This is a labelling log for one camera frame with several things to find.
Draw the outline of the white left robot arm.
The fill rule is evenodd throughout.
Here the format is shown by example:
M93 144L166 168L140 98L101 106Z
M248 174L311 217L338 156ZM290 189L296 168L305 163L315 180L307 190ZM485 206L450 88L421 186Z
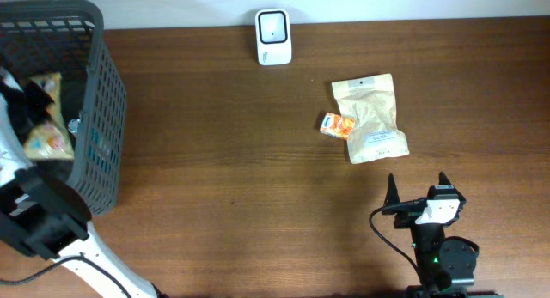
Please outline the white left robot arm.
M89 208L69 186L32 163L9 111L28 97L1 71L1 239L17 252L73 271L103 297L161 297L151 282L125 265L97 234Z

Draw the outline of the small orange juice carton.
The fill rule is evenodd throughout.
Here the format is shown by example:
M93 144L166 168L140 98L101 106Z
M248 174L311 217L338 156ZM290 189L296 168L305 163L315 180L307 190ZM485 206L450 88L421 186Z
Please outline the small orange juice carton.
M338 139L348 140L354 128L355 120L335 113L326 113L321 121L320 133Z

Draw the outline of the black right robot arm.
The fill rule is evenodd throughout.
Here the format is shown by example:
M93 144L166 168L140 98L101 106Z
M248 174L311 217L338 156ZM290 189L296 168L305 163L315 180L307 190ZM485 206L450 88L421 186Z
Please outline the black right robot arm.
M470 240L446 236L444 230L458 221L467 200L444 173L427 195L401 201L394 176L388 176L383 215L394 217L394 228L408 229L415 254L419 286L406 290L409 297L466 297L474 284L480 248Z

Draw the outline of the beige kraft paper pouch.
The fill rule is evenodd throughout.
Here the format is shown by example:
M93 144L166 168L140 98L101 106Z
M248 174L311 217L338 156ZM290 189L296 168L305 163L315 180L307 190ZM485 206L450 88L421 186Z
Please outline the beige kraft paper pouch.
M332 83L339 113L355 124L347 139L353 164L409 154L406 135L398 129L396 98L391 74Z

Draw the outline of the yellow snack chip bag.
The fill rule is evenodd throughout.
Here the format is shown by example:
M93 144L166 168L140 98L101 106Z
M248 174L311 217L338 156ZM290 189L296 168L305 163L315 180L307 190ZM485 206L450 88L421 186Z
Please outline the yellow snack chip bag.
M61 107L60 73L30 77L25 85L29 116L33 121L23 148L34 161L72 161L74 149L64 125Z

